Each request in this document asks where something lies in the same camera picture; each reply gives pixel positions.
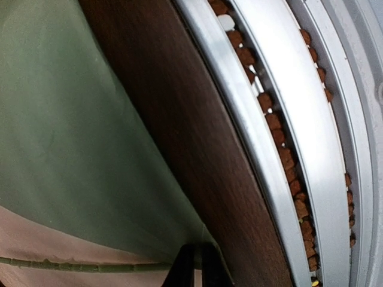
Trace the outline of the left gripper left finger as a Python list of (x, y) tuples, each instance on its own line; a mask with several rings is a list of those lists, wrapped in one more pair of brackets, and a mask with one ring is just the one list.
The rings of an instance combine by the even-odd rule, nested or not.
[(195, 283), (195, 263), (197, 253), (200, 251), (198, 244), (185, 244), (183, 245), (169, 272), (166, 276), (162, 287), (192, 287)]

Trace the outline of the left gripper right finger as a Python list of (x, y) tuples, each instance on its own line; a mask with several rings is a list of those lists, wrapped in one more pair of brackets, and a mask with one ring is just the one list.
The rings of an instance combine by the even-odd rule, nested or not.
[(202, 286), (233, 287), (220, 253), (212, 243), (202, 245)]

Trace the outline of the green and peach wrapping paper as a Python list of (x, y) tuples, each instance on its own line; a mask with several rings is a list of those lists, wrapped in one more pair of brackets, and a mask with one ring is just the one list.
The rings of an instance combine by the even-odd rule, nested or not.
[(77, 1), (1, 2), (1, 255), (172, 262), (212, 236)]

